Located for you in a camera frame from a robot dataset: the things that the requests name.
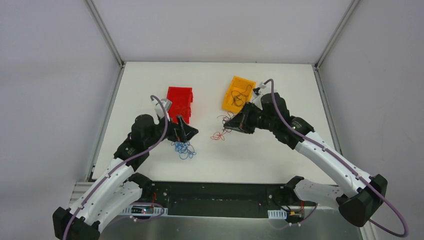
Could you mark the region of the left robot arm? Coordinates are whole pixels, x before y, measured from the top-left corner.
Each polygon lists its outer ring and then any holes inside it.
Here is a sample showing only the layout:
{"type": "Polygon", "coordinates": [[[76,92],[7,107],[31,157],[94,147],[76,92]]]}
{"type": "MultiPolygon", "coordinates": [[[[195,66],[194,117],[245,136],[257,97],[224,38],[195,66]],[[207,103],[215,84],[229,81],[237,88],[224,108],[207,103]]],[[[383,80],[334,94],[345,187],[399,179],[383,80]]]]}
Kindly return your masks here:
{"type": "Polygon", "coordinates": [[[103,174],[67,209],[58,207],[52,215],[59,240],[98,240],[107,225],[131,203],[152,198],[152,181],[137,169],[150,151],[163,140],[186,143],[198,129],[161,118],[155,123],[149,114],[135,118],[127,138],[119,145],[103,174]]]}

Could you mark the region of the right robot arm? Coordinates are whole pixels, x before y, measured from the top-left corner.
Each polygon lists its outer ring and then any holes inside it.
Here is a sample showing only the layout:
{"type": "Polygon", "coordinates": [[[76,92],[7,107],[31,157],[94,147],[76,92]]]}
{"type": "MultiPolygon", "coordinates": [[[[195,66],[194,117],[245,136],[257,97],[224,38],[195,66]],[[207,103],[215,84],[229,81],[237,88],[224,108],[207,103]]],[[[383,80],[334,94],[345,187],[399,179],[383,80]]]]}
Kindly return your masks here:
{"type": "Polygon", "coordinates": [[[290,115],[285,100],[278,93],[274,96],[275,102],[270,93],[263,95],[258,103],[247,102],[223,127],[244,134],[253,134],[256,129],[268,130],[336,183],[330,186],[295,176],[283,192],[288,204],[315,202],[337,209],[349,223],[363,227],[383,204],[379,196],[385,196],[388,181],[381,174],[372,176],[348,161],[342,164],[338,160],[341,155],[331,155],[331,148],[314,128],[304,119],[290,115]]]}

